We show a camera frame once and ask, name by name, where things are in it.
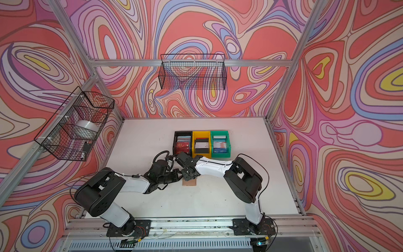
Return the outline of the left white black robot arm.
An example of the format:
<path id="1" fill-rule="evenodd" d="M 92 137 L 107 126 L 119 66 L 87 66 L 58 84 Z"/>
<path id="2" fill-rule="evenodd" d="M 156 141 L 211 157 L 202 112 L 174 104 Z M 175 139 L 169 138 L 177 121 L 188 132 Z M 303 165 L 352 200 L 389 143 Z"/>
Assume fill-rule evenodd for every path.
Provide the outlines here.
<path id="1" fill-rule="evenodd" d="M 179 169 L 166 160 L 157 160 L 144 175 L 127 175 L 104 168 L 79 187 L 73 200 L 92 217 L 110 223 L 110 228 L 121 236 L 132 236 L 137 227 L 135 218 L 115 202 L 119 193 L 150 194 L 164 190 L 168 184 L 182 178 Z"/>

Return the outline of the yellow plastic bin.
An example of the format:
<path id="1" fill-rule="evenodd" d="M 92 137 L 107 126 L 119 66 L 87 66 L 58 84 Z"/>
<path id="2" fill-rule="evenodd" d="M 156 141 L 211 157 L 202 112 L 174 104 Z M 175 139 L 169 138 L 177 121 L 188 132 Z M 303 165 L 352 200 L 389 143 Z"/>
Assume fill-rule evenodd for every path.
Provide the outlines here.
<path id="1" fill-rule="evenodd" d="M 212 157 L 212 142 L 210 131 L 193 131 L 192 156 L 202 155 Z"/>

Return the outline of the green plastic bin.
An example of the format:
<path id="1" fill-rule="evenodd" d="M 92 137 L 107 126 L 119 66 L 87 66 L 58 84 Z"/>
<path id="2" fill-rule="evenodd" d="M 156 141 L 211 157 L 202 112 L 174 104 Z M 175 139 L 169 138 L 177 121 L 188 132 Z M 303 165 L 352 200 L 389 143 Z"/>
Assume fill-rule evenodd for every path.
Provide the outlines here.
<path id="1" fill-rule="evenodd" d="M 211 143 L 213 159 L 231 157 L 232 146 L 228 131 L 211 131 Z"/>

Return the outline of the white black cards stack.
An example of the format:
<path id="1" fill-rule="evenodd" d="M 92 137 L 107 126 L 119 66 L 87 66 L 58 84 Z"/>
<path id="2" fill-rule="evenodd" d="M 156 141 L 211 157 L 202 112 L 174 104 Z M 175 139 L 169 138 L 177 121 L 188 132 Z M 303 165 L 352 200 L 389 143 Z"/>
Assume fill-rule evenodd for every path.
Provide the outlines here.
<path id="1" fill-rule="evenodd" d="M 197 138 L 195 140 L 195 153 L 207 154 L 210 150 L 209 138 Z"/>

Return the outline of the tan leather card holder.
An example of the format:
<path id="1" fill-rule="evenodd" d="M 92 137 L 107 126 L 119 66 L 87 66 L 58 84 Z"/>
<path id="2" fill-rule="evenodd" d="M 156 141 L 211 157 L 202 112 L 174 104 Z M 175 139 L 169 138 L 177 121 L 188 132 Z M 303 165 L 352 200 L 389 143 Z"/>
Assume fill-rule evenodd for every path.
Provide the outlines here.
<path id="1" fill-rule="evenodd" d="M 182 181 L 182 186 L 196 186 L 197 185 L 197 179 L 192 179 L 189 181 L 183 180 Z"/>

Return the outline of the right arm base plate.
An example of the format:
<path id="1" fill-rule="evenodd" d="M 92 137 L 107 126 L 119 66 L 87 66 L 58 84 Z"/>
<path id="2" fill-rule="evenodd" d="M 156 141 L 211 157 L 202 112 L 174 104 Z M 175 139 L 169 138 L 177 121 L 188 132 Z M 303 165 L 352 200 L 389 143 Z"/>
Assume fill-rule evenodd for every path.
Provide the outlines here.
<path id="1" fill-rule="evenodd" d="M 258 224 L 254 224 L 246 218 L 235 218 L 229 228 L 234 231 L 236 236 L 265 235 L 271 237 L 277 231 L 273 219 L 268 217 L 263 217 Z"/>

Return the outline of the black plastic bin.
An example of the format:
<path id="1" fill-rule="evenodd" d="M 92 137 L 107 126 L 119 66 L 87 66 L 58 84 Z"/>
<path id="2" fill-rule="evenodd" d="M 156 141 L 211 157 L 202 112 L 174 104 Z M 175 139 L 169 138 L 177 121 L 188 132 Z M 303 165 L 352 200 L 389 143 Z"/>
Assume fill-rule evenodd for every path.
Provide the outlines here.
<path id="1" fill-rule="evenodd" d="M 191 156 L 192 142 L 192 131 L 175 131 L 173 140 L 173 154 L 177 156 L 178 154 L 184 152 L 187 155 Z"/>

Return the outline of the white roll in basket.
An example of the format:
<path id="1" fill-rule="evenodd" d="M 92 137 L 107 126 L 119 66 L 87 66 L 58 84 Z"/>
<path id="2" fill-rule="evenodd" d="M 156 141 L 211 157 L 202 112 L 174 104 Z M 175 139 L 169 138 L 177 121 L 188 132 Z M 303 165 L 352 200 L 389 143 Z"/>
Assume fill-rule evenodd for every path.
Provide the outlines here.
<path id="1" fill-rule="evenodd" d="M 80 139 L 92 140 L 96 137 L 99 127 L 91 121 L 80 120 L 74 127 L 74 133 Z"/>

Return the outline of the red VIP cards stack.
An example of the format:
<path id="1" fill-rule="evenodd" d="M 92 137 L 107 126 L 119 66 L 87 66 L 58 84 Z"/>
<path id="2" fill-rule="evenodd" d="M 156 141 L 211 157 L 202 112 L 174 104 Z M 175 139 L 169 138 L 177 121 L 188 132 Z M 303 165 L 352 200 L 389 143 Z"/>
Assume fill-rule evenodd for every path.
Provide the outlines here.
<path id="1" fill-rule="evenodd" d="M 181 135 L 176 138 L 175 144 L 175 154 L 180 153 L 190 154 L 191 152 L 191 136 L 190 135 Z"/>

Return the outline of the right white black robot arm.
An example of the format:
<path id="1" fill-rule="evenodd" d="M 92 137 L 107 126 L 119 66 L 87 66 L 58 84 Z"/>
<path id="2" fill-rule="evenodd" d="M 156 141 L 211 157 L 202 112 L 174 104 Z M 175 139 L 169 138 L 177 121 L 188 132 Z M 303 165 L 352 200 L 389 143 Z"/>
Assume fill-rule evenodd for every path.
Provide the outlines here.
<path id="1" fill-rule="evenodd" d="M 192 157 L 181 152 L 176 156 L 175 161 L 182 167 L 181 173 L 184 180 L 190 181 L 202 175 L 223 178 L 235 196 L 245 203 L 246 217 L 234 218 L 230 227 L 236 236 L 270 237 L 276 233 L 274 221 L 265 217 L 260 209 L 259 196 L 263 178 L 243 158 L 219 161 L 201 155 Z"/>

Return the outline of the blue cards stack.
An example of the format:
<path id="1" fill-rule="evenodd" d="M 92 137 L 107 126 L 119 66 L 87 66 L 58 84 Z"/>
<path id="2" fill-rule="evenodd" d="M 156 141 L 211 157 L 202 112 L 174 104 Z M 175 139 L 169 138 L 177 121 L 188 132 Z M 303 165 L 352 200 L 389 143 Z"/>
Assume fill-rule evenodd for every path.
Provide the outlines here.
<path id="1" fill-rule="evenodd" d="M 213 153 L 227 153 L 227 137 L 225 135 L 213 136 Z"/>

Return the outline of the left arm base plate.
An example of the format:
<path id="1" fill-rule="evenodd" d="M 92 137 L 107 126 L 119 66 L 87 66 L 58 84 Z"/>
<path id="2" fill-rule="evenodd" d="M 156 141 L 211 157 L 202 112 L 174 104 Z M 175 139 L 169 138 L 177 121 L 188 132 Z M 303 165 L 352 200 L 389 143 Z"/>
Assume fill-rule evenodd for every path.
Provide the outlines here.
<path id="1" fill-rule="evenodd" d="M 150 219 L 129 219 L 122 227 L 109 224 L 107 237 L 145 238 L 149 236 L 151 223 Z"/>

